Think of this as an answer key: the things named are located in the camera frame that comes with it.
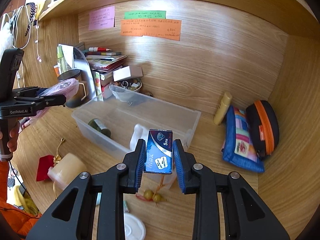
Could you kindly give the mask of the person's left hand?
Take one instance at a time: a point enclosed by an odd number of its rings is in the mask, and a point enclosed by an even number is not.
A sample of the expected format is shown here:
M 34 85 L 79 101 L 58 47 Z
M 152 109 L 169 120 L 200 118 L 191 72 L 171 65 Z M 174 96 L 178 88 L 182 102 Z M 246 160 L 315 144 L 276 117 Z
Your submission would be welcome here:
M 8 149 L 10 153 L 14 153 L 17 150 L 17 141 L 18 141 L 18 132 L 20 129 L 20 122 L 16 121 L 15 126 L 8 132 L 6 128 L 1 127 L 1 144 L 4 149 Z M 7 141 L 7 145 L 4 146 L 3 135 L 8 135 L 9 139 Z

